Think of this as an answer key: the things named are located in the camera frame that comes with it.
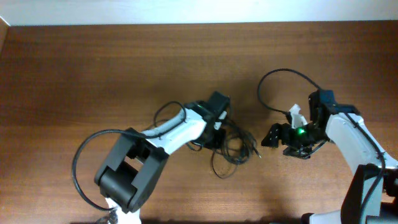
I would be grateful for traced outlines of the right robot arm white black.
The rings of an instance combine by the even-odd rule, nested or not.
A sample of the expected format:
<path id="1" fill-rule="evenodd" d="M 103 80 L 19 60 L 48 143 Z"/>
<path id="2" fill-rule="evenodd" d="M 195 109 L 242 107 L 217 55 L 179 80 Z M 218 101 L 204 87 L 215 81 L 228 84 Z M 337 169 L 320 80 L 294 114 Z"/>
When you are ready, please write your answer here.
<path id="1" fill-rule="evenodd" d="M 306 213 L 302 223 L 397 223 L 397 159 L 391 157 L 367 129 L 353 105 L 335 101 L 331 90 L 308 97 L 310 121 L 298 105 L 287 112 L 288 122 L 273 124 L 262 140 L 265 147 L 285 145 L 285 156 L 309 159 L 325 143 L 337 146 L 353 173 L 339 210 Z"/>

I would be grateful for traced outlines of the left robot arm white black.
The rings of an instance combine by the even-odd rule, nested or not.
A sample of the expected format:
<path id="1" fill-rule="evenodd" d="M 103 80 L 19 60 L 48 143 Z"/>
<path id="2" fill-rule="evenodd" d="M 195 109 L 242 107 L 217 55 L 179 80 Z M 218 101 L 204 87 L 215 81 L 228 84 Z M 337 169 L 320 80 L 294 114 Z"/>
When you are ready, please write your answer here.
<path id="1" fill-rule="evenodd" d="M 140 223 L 169 156 L 186 143 L 219 149 L 226 132 L 221 122 L 230 98 L 214 92 L 206 101 L 187 103 L 171 120 L 141 133 L 129 128 L 116 141 L 94 182 L 110 208 L 107 223 Z"/>

